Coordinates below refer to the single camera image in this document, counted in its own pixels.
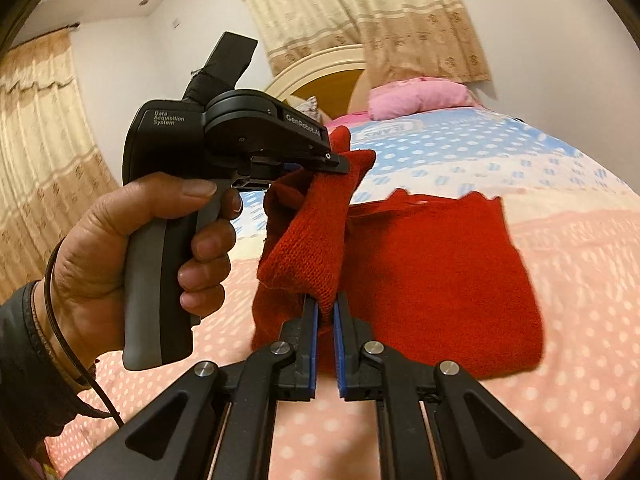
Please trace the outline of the dark jacket left forearm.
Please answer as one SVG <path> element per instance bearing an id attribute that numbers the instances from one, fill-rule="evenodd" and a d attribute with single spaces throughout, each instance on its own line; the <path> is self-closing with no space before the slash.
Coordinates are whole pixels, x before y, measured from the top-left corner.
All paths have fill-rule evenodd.
<path id="1" fill-rule="evenodd" d="M 1 416 L 28 457 L 76 416 L 104 415 L 79 397 L 88 382 L 64 370 L 35 314 L 36 284 L 17 289 L 1 306 Z"/>

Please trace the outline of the person's left hand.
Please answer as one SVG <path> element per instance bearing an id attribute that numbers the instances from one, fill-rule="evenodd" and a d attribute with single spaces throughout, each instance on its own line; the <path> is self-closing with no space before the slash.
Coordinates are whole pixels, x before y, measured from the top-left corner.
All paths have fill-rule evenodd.
<path id="1" fill-rule="evenodd" d="M 184 217 L 205 206 L 216 192 L 213 182 L 150 174 L 101 196 L 72 227 L 55 258 L 51 288 L 34 292 L 35 314 L 43 336 L 70 376 L 77 368 L 66 358 L 47 317 L 55 321 L 84 367 L 124 346 L 124 265 L 130 235 L 153 219 Z M 235 244 L 232 220 L 243 208 L 233 188 L 221 196 L 220 217 L 199 230 L 191 259 L 178 271 L 186 312 L 206 318 L 224 304 L 222 283 L 229 275 Z"/>

